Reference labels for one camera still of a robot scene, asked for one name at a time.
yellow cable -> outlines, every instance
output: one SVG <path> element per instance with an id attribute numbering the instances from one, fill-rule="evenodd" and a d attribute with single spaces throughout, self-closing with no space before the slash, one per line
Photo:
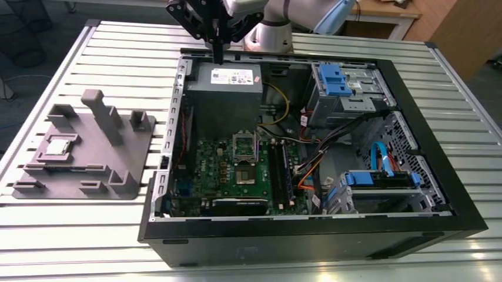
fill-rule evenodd
<path id="1" fill-rule="evenodd" d="M 263 84 L 268 85 L 270 87 L 272 87 L 275 89 L 275 91 L 279 92 L 280 96 L 284 98 L 284 102 L 286 102 L 286 112 L 284 112 L 284 115 L 280 117 L 280 119 L 278 119 L 276 121 L 274 122 L 270 122 L 270 123 L 259 123 L 258 125 L 274 125 L 275 123 L 280 122 L 283 119 L 286 119 L 286 117 L 288 116 L 288 113 L 290 113 L 290 101 L 288 101 L 288 98 L 286 97 L 286 94 L 283 91 L 280 91 L 280 89 L 270 84 L 268 82 L 264 82 L 263 81 Z"/>

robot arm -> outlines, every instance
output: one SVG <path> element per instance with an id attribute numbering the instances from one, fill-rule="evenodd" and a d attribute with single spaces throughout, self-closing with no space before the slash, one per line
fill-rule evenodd
<path id="1" fill-rule="evenodd" d="M 223 50 L 244 36 L 247 49 L 287 52 L 290 22 L 316 33 L 334 33 L 354 4 L 355 0 L 170 0 L 167 11 L 191 36 L 204 40 L 214 62 L 223 64 Z"/>
<path id="2" fill-rule="evenodd" d="M 191 36 L 204 40 L 214 62 L 223 64 L 223 50 L 262 21 L 266 3 L 267 0 L 170 0 L 166 9 Z"/>

power supply label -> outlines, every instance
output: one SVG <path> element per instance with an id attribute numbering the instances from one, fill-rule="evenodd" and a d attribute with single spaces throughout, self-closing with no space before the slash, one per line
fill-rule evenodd
<path id="1" fill-rule="evenodd" d="M 212 69 L 211 84 L 252 85 L 251 69 Z"/>

wooden desk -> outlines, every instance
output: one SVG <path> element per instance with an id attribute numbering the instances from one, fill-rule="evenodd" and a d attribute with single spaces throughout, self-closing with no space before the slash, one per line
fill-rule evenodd
<path id="1" fill-rule="evenodd" d="M 379 22 L 394 24 L 389 39 L 402 40 L 414 20 L 421 18 L 422 13 L 414 3 L 407 5 L 406 9 L 394 6 L 394 2 L 382 2 L 381 0 L 360 0 L 360 22 Z M 348 21 L 356 20 L 356 5 L 352 8 Z"/>

wire bundle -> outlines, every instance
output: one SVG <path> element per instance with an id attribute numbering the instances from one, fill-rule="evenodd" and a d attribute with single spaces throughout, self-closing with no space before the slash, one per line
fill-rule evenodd
<path id="1" fill-rule="evenodd" d="M 338 128 L 335 128 L 328 133 L 328 135 L 320 141 L 320 143 L 319 143 L 319 145 L 318 145 L 318 147 L 315 149 L 315 152 L 318 152 L 318 154 L 314 155 L 314 157 L 311 157 L 310 159 L 307 159 L 307 161 L 296 168 L 298 170 L 303 170 L 308 165 L 312 165 L 311 168 L 310 168 L 310 170 L 307 171 L 306 175 L 303 176 L 302 180 L 298 183 L 298 188 L 299 189 L 308 189 L 310 188 L 310 186 L 304 186 L 303 185 L 303 182 L 306 181 L 308 175 L 316 169 L 316 167 L 318 167 L 318 165 L 319 165 L 319 163 L 322 161 L 322 157 L 323 157 L 326 151 L 330 149 L 330 145 L 342 136 L 344 136 L 346 134 L 348 134 L 366 120 L 368 120 L 371 118 L 377 118 L 379 116 L 386 116 L 390 112 L 391 112 L 390 110 L 382 110 L 382 111 L 375 112 L 375 113 L 364 113 L 363 115 L 360 115 L 355 119 L 352 119 L 350 122 L 347 122 L 343 125 L 340 125 Z"/>

